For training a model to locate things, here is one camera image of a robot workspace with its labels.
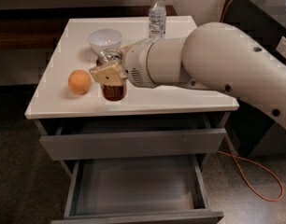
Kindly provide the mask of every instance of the plastic bottle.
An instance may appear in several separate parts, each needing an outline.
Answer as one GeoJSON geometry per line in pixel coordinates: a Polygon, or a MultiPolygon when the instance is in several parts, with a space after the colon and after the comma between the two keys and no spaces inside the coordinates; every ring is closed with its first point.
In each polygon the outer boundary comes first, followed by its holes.
{"type": "Polygon", "coordinates": [[[166,10],[164,0],[152,0],[150,5],[150,38],[164,38],[166,10]]]}

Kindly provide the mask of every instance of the wall socket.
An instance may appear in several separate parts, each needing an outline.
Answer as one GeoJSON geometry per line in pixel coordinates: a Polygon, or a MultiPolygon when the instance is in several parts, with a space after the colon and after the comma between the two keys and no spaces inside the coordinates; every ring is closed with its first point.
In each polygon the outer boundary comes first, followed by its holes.
{"type": "Polygon", "coordinates": [[[286,38],[283,36],[276,47],[276,51],[279,52],[286,59],[286,38]]]}

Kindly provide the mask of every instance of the open drawer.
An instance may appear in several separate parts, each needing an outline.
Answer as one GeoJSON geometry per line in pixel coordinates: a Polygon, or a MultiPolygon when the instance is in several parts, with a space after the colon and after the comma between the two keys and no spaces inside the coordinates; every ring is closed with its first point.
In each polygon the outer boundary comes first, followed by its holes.
{"type": "Polygon", "coordinates": [[[52,224],[218,223],[196,157],[76,161],[64,220],[52,224]]]}
{"type": "Polygon", "coordinates": [[[65,119],[40,142],[54,161],[216,152],[226,131],[203,114],[65,119]]]}

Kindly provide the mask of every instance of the white bowl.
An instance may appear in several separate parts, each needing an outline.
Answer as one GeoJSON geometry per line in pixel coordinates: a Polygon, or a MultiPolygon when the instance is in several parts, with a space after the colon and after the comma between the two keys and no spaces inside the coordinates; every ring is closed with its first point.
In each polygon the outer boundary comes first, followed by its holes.
{"type": "Polygon", "coordinates": [[[88,35],[92,50],[98,54],[104,49],[117,49],[122,43],[122,34],[113,29],[100,29],[88,35]]]}

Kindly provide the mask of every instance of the floor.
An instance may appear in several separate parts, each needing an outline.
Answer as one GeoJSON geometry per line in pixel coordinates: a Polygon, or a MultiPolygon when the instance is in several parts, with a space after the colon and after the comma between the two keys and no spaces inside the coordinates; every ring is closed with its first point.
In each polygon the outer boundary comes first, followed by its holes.
{"type": "MultiPolygon", "coordinates": [[[[37,127],[24,118],[30,87],[0,89],[0,224],[50,224],[62,219],[70,179],[39,144],[37,127]]],[[[282,181],[281,201],[256,196],[241,179],[233,161],[211,155],[203,177],[212,210],[223,211],[220,224],[286,224],[286,155],[253,158],[282,181]]],[[[250,182],[267,197],[279,196],[279,184],[268,173],[241,162],[250,182]]]]}

